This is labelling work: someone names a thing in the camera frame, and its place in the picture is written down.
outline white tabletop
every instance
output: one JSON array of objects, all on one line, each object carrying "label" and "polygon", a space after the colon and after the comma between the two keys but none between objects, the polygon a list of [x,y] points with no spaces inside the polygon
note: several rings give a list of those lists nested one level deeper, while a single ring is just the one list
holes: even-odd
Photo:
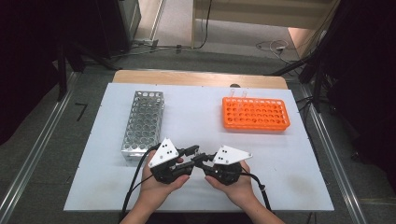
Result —
[{"label": "white tabletop", "polygon": [[[161,141],[169,137],[178,148],[198,145],[207,154],[215,153],[222,145],[251,152],[253,158],[247,164],[251,173],[266,185],[273,210],[333,210],[291,91],[235,89],[234,96],[247,91],[247,97],[281,99],[288,110],[290,126],[286,131],[247,133],[222,127],[221,99],[229,96],[230,88],[110,83],[65,211],[121,210],[135,172],[135,167],[126,166],[120,152],[135,91],[163,92]],[[202,170],[194,168],[189,181],[172,193],[159,211],[240,211],[221,191],[212,189],[204,176]],[[263,203],[257,184],[255,181],[252,184]],[[138,191],[139,188],[132,194],[128,208],[136,201]]]}]

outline wooden board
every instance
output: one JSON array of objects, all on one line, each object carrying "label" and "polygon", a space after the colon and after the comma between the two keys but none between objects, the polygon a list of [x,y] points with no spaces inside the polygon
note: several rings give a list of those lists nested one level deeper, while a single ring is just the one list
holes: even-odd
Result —
[{"label": "wooden board", "polygon": [[160,70],[120,70],[114,76],[113,82],[207,87],[230,87],[238,84],[242,88],[288,89],[283,77]]}]

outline silver test tube rack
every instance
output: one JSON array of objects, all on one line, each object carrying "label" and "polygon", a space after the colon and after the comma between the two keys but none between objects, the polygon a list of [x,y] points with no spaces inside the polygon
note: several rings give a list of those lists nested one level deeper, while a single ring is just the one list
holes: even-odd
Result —
[{"label": "silver test tube rack", "polygon": [[121,153],[128,165],[159,143],[164,99],[161,91],[136,91]]}]

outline person's right hand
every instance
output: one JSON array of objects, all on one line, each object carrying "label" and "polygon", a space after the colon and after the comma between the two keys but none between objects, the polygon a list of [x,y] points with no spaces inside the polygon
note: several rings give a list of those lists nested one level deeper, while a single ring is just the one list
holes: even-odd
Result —
[{"label": "person's right hand", "polygon": [[[250,168],[245,161],[241,161],[241,165],[250,173]],[[251,177],[249,176],[240,175],[238,181],[229,186],[221,184],[216,178],[210,175],[207,175],[205,179],[213,188],[223,191],[231,202],[242,209],[244,209],[244,205],[258,201],[253,193]]]}]

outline black curtain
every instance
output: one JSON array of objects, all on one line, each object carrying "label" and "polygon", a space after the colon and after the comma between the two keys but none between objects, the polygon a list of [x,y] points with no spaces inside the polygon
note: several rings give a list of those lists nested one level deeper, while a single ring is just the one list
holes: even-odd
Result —
[{"label": "black curtain", "polygon": [[351,8],[326,47],[336,78],[331,103],[358,133],[353,146],[383,169],[396,191],[396,2],[342,1]]},{"label": "black curtain", "polygon": [[0,145],[58,82],[56,39],[36,1],[0,2]]}]

